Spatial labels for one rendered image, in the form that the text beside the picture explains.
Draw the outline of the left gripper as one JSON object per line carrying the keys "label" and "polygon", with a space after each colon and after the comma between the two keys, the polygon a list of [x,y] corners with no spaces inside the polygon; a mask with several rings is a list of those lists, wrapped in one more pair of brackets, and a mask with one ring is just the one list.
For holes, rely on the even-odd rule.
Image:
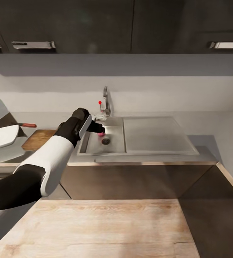
{"label": "left gripper", "polygon": [[102,127],[102,124],[95,123],[94,121],[93,123],[93,127],[91,129],[87,129],[88,132],[105,133],[105,127]]}

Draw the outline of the cutting board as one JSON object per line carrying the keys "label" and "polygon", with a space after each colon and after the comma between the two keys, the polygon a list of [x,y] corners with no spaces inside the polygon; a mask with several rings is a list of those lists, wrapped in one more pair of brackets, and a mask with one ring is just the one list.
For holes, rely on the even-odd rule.
{"label": "cutting board", "polygon": [[36,130],[22,145],[23,149],[40,149],[58,130]]}

